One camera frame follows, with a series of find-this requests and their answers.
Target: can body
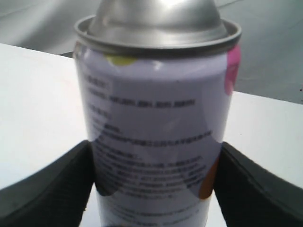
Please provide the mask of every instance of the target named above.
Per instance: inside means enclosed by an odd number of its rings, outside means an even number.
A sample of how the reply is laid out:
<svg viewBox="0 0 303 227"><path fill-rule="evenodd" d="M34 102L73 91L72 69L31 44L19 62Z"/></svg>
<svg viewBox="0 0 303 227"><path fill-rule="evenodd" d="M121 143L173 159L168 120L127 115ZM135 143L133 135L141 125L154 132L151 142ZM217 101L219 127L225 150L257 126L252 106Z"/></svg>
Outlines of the can body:
<svg viewBox="0 0 303 227"><path fill-rule="evenodd" d="M206 224L240 49L166 59L75 60L101 226Z"/></svg>

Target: pink graphic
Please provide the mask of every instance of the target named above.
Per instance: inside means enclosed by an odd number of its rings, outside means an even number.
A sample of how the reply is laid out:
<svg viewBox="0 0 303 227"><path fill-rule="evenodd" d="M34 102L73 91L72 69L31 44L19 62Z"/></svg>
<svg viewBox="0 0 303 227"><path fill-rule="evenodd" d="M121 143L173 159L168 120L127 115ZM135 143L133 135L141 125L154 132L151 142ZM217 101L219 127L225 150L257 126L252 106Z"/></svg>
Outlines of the pink graphic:
<svg viewBox="0 0 303 227"><path fill-rule="evenodd" d="M227 53L227 71L225 75L225 92L227 95L231 95L233 92L233 87L236 83L236 78L238 75L238 69L241 59L240 47L237 45L231 51Z"/></svg>

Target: yellow dot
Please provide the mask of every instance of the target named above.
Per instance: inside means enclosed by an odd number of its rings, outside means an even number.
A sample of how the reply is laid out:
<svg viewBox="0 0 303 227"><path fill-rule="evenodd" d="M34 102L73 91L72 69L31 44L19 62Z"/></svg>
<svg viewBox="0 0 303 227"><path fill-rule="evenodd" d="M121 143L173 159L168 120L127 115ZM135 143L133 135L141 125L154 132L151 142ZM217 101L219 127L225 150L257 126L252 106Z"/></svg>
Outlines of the yellow dot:
<svg viewBox="0 0 303 227"><path fill-rule="evenodd" d="M116 66L127 66L133 64L135 61L137 61L137 58L134 57L124 57L124 56L118 56L118 55L110 55L105 54L105 58Z"/></svg>

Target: spray can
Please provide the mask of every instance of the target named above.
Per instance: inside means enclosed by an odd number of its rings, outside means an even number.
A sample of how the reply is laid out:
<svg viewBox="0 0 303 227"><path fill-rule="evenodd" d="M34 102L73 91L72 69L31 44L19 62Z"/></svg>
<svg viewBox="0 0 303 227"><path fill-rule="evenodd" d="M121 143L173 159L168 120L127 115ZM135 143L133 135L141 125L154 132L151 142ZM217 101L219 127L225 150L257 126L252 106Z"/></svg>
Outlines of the spray can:
<svg viewBox="0 0 303 227"><path fill-rule="evenodd" d="M102 0L75 29L102 226L205 226L241 28L212 0Z"/></svg>

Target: white table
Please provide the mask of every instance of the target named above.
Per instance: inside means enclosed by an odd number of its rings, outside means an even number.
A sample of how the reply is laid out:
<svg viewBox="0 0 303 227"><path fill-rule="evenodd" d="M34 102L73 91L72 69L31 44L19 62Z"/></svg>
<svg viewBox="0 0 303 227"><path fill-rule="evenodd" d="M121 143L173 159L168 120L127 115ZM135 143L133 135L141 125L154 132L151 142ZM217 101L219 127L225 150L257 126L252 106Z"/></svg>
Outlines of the white table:
<svg viewBox="0 0 303 227"><path fill-rule="evenodd" d="M0 44L0 188L86 137L73 59ZM303 188L303 105L235 92L224 140ZM100 226L94 190L82 227ZM207 227L224 226L214 197Z"/></svg>

